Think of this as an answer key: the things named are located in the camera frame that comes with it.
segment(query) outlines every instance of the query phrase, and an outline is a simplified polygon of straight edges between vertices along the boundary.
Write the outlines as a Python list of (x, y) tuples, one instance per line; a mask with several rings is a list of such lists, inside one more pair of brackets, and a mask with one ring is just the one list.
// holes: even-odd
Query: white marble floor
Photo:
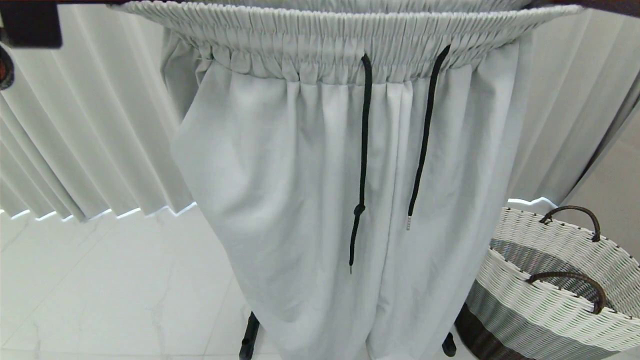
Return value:
[[(3, 213), (0, 238), (2, 360), (238, 359), (250, 308), (198, 208), (87, 224)], [(262, 336), (256, 354), (280, 359)]]

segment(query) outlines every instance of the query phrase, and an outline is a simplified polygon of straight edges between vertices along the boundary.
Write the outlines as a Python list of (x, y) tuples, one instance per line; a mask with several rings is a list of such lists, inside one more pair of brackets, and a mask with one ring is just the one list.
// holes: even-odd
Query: drawstring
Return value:
[(349, 274), (353, 266), (353, 255), (356, 246), (356, 234), (358, 233), (358, 224), (360, 223), (360, 215), (364, 212), (364, 184), (367, 179), (367, 142), (369, 139), (369, 108), (371, 107), (371, 87), (373, 84), (373, 73), (371, 70), (371, 61), (364, 54), (362, 57), (362, 65), (364, 65), (364, 104), (362, 105), (362, 145), (360, 157), (360, 202), (353, 209), (355, 218), (353, 220), (353, 230), (351, 230), (351, 245), (349, 246)]
[(436, 93), (436, 83), (438, 81), (438, 73), (440, 67), (444, 62), (451, 45), (442, 50), (442, 52), (436, 58), (433, 64), (433, 70), (431, 70), (431, 78), (429, 79), (429, 93), (427, 94), (427, 112), (424, 115), (424, 132), (422, 133), (422, 147), (420, 148), (420, 161), (418, 162), (418, 170), (415, 173), (415, 182), (413, 183), (413, 193), (411, 194), (411, 201), (409, 202), (409, 211), (406, 218), (406, 229), (411, 227), (411, 216), (413, 215), (413, 207), (415, 206), (415, 199), (418, 197), (418, 188), (420, 187), (420, 177), (422, 176), (422, 169), (424, 168), (424, 160), (427, 155), (427, 141), (429, 140), (429, 127), (431, 125), (431, 115), (433, 114), (433, 101)]

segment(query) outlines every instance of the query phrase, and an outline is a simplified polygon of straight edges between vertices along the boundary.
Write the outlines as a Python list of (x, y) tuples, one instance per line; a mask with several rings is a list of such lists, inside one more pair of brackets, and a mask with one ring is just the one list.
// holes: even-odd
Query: white curtain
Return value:
[(640, 19), (590, 10), (537, 32), (510, 197), (560, 204), (634, 105), (624, 102), (640, 72)]
[[(17, 71), (0, 93), (0, 208), (80, 220), (185, 208), (161, 28), (102, 5), (58, 8), (62, 49), (8, 49)], [(640, 20), (591, 11), (538, 30), (511, 197), (562, 202), (640, 70), (638, 38)]]

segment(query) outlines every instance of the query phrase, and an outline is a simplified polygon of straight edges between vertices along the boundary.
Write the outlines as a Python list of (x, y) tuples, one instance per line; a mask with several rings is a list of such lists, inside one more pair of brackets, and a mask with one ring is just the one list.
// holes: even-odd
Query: beige wall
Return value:
[[(593, 211), (602, 234), (640, 259), (640, 111), (628, 121), (567, 203)], [(578, 212), (567, 211), (559, 218), (593, 228), (588, 217)]]

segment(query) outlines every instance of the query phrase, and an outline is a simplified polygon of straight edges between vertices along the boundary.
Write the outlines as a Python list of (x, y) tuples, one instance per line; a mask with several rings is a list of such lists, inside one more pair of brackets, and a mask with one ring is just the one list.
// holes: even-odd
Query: white woven basket section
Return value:
[(543, 281), (527, 284), (521, 272), (502, 255), (489, 250), (477, 281), (504, 305), (533, 324), (560, 336), (610, 351), (640, 345), (640, 267), (635, 259), (606, 238), (591, 242), (593, 232), (541, 215), (504, 208), (495, 237), (539, 249), (580, 268), (607, 291), (618, 311), (606, 307), (599, 315), (593, 304)]

